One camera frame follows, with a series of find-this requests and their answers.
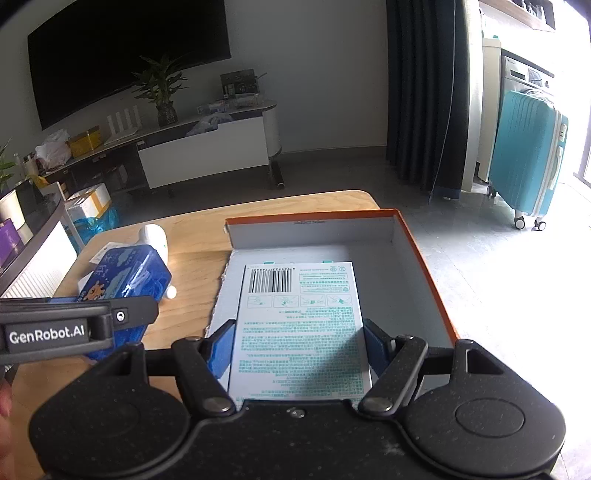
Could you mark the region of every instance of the metal screw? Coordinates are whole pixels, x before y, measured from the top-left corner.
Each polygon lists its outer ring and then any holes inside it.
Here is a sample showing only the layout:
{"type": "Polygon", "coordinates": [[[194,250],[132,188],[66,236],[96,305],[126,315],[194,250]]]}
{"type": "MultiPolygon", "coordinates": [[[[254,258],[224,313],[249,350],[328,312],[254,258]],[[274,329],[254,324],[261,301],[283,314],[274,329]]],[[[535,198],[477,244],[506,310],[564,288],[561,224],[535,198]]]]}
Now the metal screw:
{"type": "Polygon", "coordinates": [[[386,413],[392,410],[394,404],[389,398],[367,397],[361,402],[361,407],[368,413],[386,413]]]}
{"type": "Polygon", "coordinates": [[[210,397],[203,400],[203,408],[210,413],[225,413],[232,408],[232,402],[223,397],[210,397]]]}
{"type": "Polygon", "coordinates": [[[301,408],[291,407],[287,410],[287,413],[290,414],[292,419],[302,419],[306,416],[306,411],[302,410],[301,408]]]}

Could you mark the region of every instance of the black circular pad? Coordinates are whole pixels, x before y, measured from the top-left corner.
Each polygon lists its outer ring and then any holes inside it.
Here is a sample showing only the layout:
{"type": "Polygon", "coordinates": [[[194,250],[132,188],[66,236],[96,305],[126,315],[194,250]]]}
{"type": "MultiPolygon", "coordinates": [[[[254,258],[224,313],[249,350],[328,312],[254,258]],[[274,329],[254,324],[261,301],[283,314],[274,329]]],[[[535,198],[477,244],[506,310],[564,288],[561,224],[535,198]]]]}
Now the black circular pad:
{"type": "Polygon", "coordinates": [[[478,398],[460,405],[456,420],[468,432],[481,437],[508,437],[523,426],[519,407],[497,398],[478,398]]]}
{"type": "Polygon", "coordinates": [[[415,448],[464,475],[521,476],[547,468],[564,442],[560,411],[516,375],[467,377],[407,407],[402,422],[415,448]]]}
{"type": "Polygon", "coordinates": [[[57,394],[33,415],[29,437],[45,470],[104,478],[162,462],[188,428],[187,410],[172,395],[107,377],[57,394]]]}

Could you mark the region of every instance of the cabinet leg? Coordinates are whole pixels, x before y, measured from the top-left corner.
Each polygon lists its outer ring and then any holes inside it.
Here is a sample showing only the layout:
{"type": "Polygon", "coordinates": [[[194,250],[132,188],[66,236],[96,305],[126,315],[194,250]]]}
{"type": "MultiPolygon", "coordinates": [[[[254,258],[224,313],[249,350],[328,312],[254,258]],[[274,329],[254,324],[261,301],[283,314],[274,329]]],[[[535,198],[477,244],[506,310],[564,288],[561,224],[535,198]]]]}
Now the cabinet leg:
{"type": "Polygon", "coordinates": [[[285,188],[285,182],[283,181],[283,175],[281,174],[279,162],[275,157],[269,159],[269,173],[271,174],[271,181],[275,187],[278,189],[285,188]]]}

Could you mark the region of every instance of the teal suitcase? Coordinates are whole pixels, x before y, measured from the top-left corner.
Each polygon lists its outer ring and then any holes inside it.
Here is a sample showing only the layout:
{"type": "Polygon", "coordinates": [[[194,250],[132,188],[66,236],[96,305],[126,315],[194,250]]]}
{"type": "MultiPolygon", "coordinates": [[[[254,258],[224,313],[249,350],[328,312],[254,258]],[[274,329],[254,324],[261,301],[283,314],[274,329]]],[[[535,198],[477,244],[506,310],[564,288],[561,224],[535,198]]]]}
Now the teal suitcase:
{"type": "Polygon", "coordinates": [[[542,231],[564,157],[569,120],[553,103],[507,92],[492,154],[489,195],[498,192],[515,210],[515,227],[536,217],[542,231]]]}

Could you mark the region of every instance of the instruction leaflet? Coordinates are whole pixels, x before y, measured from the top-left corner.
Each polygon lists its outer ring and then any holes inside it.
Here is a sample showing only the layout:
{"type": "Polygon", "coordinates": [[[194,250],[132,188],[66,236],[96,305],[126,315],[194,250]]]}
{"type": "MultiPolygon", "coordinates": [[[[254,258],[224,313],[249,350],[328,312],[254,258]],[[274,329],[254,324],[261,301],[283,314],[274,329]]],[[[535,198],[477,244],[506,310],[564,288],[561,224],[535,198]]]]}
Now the instruction leaflet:
{"type": "Polygon", "coordinates": [[[229,394],[354,404],[371,388],[350,262],[247,265],[229,394]]]}

